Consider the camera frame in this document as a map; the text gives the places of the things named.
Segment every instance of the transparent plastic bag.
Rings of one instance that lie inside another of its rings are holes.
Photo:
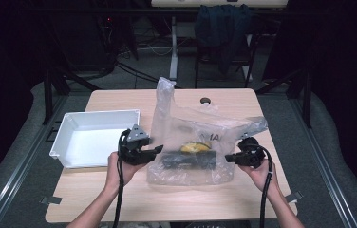
[[[267,129],[264,117],[234,119],[218,115],[218,107],[176,106],[174,85],[160,78],[152,122],[152,146],[163,150],[148,165],[147,181],[165,185],[221,184],[233,179],[235,165],[224,156],[235,143]]]

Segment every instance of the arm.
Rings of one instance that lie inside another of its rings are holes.
[[[111,202],[119,193],[118,157],[117,153],[112,153],[108,157],[107,178],[102,192],[67,227],[98,227]],[[134,174],[144,166],[145,164],[133,166],[123,162],[124,183],[129,183]]]
[[[265,184],[265,179],[268,174],[268,160],[264,160],[261,166],[254,169],[248,166],[240,166],[240,169],[246,172],[250,178],[252,178],[255,186],[262,191]],[[276,176],[275,166],[273,165],[273,175],[270,187],[268,188],[268,200],[270,201],[273,210],[275,211],[280,227],[282,228],[298,228],[304,227],[300,222],[299,218],[294,214],[294,212],[289,207],[282,191],[279,188],[278,179]]]

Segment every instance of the light wood tabletop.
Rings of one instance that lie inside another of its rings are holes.
[[[175,90],[178,106],[198,107],[202,97],[210,98],[220,115],[240,119],[263,115],[251,89]],[[155,105],[155,89],[98,90],[92,93],[85,111],[139,109],[140,126],[150,133]],[[263,131],[254,137],[270,151],[280,188],[285,196],[288,195],[291,190],[270,131]],[[234,179],[220,185],[155,185],[146,181],[146,172],[144,167],[124,187],[120,221],[259,219],[261,192],[237,166]],[[64,169],[53,195],[62,198],[62,201],[49,205],[46,220],[51,223],[74,220],[101,192],[105,176],[105,167]],[[116,201],[105,213],[103,221],[114,219]],[[294,203],[291,203],[291,209],[297,213]],[[266,218],[276,218],[268,201]]]
[[[288,0],[237,0],[236,2],[222,0],[152,0],[153,7],[165,8],[191,8],[201,5],[211,7],[224,4],[235,6],[245,4],[250,8],[285,8]]]

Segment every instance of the dark cloth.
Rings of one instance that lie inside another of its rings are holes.
[[[246,5],[201,6],[195,23],[195,34],[201,47],[211,50],[211,58],[218,62],[219,71],[225,74],[239,50],[251,13]]]

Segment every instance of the chair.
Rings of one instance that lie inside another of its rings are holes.
[[[265,23],[261,20],[260,17],[254,15],[251,18],[251,23],[244,34],[244,39],[237,50],[235,57],[230,61],[230,66],[237,66],[235,72],[238,72],[241,69],[243,72],[242,66],[248,66],[249,69],[247,71],[245,80],[244,80],[244,87],[248,86],[248,82],[250,80],[250,75],[253,68],[254,56],[255,51],[258,46],[259,38],[261,37],[262,31],[265,29]],[[250,42],[247,42],[247,37],[251,36]],[[205,65],[218,65],[218,61],[214,58],[214,51],[216,51],[215,47],[202,47],[199,43],[197,45],[197,57],[195,62],[195,88],[198,88],[198,81],[199,81],[199,64]]]

